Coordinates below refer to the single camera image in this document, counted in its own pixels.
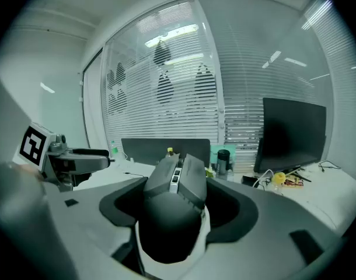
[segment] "thermos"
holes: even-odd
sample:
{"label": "thermos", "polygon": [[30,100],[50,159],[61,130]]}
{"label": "thermos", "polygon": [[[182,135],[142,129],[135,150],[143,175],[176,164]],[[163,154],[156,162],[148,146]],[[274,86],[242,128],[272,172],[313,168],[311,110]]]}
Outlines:
{"label": "thermos", "polygon": [[229,169],[230,151],[221,149],[217,153],[217,173],[226,174]]}

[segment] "small black square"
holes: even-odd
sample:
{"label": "small black square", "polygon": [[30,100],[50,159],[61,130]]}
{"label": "small black square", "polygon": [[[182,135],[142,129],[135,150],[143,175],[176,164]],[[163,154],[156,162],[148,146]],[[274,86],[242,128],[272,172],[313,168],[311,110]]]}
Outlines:
{"label": "small black square", "polygon": [[68,199],[68,200],[65,200],[65,204],[67,205],[67,207],[71,207],[75,204],[79,203],[77,200],[75,199]]}

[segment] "horizontal blinds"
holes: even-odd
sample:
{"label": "horizontal blinds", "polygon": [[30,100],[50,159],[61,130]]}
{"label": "horizontal blinds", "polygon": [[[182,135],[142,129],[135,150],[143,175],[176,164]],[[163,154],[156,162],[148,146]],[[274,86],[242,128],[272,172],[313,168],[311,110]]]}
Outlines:
{"label": "horizontal blinds", "polygon": [[330,0],[316,0],[306,15],[314,14],[311,28],[327,55],[335,94],[328,160],[356,179],[356,42]]}
{"label": "horizontal blinds", "polygon": [[327,72],[327,63],[312,31],[302,34],[305,19],[289,7],[269,0],[199,2],[221,64],[225,143],[236,145],[235,172],[252,171],[263,136],[263,98],[319,103],[310,79],[321,68]]}
{"label": "horizontal blinds", "polygon": [[218,142],[211,51],[192,0],[157,9],[107,44],[102,105],[108,143],[122,138]]}

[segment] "yellow ball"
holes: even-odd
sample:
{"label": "yellow ball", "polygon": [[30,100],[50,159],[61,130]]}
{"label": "yellow ball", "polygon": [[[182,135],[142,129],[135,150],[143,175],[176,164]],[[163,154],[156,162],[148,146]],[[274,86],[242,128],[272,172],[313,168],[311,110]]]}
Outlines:
{"label": "yellow ball", "polygon": [[285,182],[285,174],[283,172],[277,172],[271,180],[276,184],[282,184]]}

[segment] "black monitor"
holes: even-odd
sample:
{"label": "black monitor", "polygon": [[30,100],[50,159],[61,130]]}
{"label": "black monitor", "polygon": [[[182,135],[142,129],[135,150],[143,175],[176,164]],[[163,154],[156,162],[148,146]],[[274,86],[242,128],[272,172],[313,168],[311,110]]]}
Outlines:
{"label": "black monitor", "polygon": [[264,136],[255,172],[283,171],[320,161],[326,140],[326,108],[264,98]]}

